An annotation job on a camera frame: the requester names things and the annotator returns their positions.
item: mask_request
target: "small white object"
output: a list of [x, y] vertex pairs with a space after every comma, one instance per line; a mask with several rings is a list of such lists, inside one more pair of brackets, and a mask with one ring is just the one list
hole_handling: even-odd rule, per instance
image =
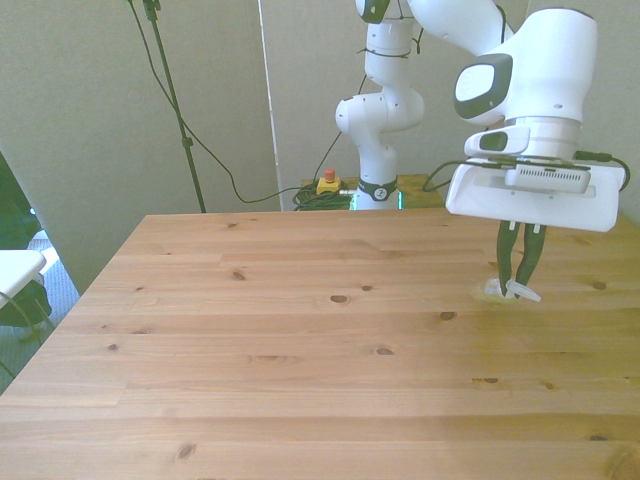
[[526, 287], [518, 282], [516, 282], [513, 278], [507, 281], [507, 297], [510, 296], [515, 297], [519, 295], [523, 298], [528, 298], [529, 300], [533, 300], [534, 302], [539, 302], [542, 300], [540, 295], [531, 290], [529, 287]]

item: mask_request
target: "black cable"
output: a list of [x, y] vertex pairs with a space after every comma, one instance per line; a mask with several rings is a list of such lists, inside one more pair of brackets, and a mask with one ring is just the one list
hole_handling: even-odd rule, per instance
[[614, 162], [620, 165], [624, 169], [624, 182], [622, 183], [622, 187], [620, 187], [620, 191], [627, 188], [629, 182], [631, 182], [631, 169], [629, 165], [627, 165], [624, 161], [619, 158], [615, 158], [613, 155], [609, 153], [596, 153], [596, 152], [587, 152], [584, 150], [578, 150], [573, 156], [576, 160], [584, 160], [584, 161], [592, 161], [592, 162], [600, 162], [600, 163], [608, 163]]
[[211, 157], [218, 163], [218, 165], [220, 165], [222, 167], [222, 169], [229, 175], [229, 178], [231, 179], [231, 186], [233, 187], [233, 191], [236, 195], [236, 197], [238, 197], [238, 199], [242, 202], [242, 203], [259, 203], [259, 202], [264, 202], [265, 200], [269, 200], [270, 198], [276, 197], [278, 195], [280, 195], [281, 193], [290, 191], [290, 190], [299, 190], [301, 187], [293, 187], [293, 188], [286, 188], [284, 190], [281, 190], [277, 193], [274, 193], [273, 195], [269, 195], [267, 197], [264, 198], [260, 198], [258, 200], [245, 200], [244, 198], [242, 198], [242, 196], [240, 195], [240, 193], [238, 192], [238, 189], [236, 188], [236, 182], [235, 182], [235, 178], [233, 176], [233, 174], [231, 173], [231, 171], [227, 168], [227, 166], [222, 163], [222, 161], [198, 138], [198, 136], [193, 132], [193, 130], [191, 130], [191, 128], [189, 127], [189, 125], [187, 124], [187, 122], [184, 120], [184, 118], [182, 117], [182, 115], [180, 114], [180, 111], [176, 108], [176, 106], [174, 105], [173, 101], [171, 100], [171, 97], [169, 96], [169, 93], [167, 92], [166, 88], [164, 87], [162, 81], [160, 80], [160, 77], [158, 76], [158, 73], [156, 72], [155, 66], [153, 64], [153, 59], [151, 57], [151, 51], [149, 49], [149, 44], [147, 43], [147, 38], [146, 35], [144, 34], [144, 30], [142, 29], [142, 24], [140, 23], [140, 19], [138, 17], [138, 14], [135, 10], [135, 8], [133, 7], [133, 0], [128, 0], [129, 6], [131, 7], [131, 11], [133, 12], [133, 16], [136, 19], [136, 23], [138, 24], [138, 30], [140, 31], [140, 35], [142, 37], [142, 42], [144, 43], [144, 48], [145, 51], [147, 53], [147, 58], [149, 60], [149, 65], [151, 67], [151, 72], [153, 73], [154, 78], [156, 79], [156, 82], [158, 83], [158, 85], [160, 86], [160, 89], [162, 90], [162, 93], [164, 93], [164, 96], [166, 97], [167, 101], [169, 102], [169, 104], [171, 105], [171, 107], [173, 108], [173, 110], [176, 112], [176, 115], [179, 115], [179, 118], [182, 122], [182, 124], [184, 125], [184, 128], [191, 134], [191, 136], [194, 138], [194, 140], [209, 154], [211, 155]]

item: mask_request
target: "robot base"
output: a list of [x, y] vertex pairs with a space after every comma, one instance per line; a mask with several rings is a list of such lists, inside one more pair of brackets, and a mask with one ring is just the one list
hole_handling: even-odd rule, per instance
[[571, 194], [508, 186], [506, 170], [461, 165], [451, 180], [447, 210], [472, 217], [607, 232], [618, 217], [624, 171], [589, 167], [591, 180], [586, 192]]
[[387, 200], [377, 202], [368, 193], [358, 189], [351, 200], [350, 210], [402, 210], [402, 192], [396, 190]]

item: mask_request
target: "wood grain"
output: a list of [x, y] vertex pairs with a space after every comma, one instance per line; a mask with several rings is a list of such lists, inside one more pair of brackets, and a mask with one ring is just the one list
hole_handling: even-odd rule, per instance
[[[640, 478], [640, 232], [151, 216], [0, 397], [0, 479]], [[522, 258], [522, 242], [513, 260]]]

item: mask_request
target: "white object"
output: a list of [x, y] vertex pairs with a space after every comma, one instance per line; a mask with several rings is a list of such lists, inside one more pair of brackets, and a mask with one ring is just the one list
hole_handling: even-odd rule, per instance
[[523, 298], [528, 298], [529, 300], [533, 300], [534, 302], [539, 302], [542, 300], [540, 295], [531, 290], [529, 287], [526, 287], [518, 282], [516, 282], [513, 278], [507, 281], [507, 295], [505, 298], [516, 298], [516, 295], [519, 295]]
[[451, 180], [446, 206], [458, 215], [606, 232], [618, 217], [624, 170], [589, 167], [591, 178], [585, 193], [572, 194], [510, 186], [505, 170], [461, 165]]
[[[33, 250], [0, 250], [0, 292], [14, 297], [46, 263], [45, 257]], [[7, 300], [0, 297], [0, 308]]]

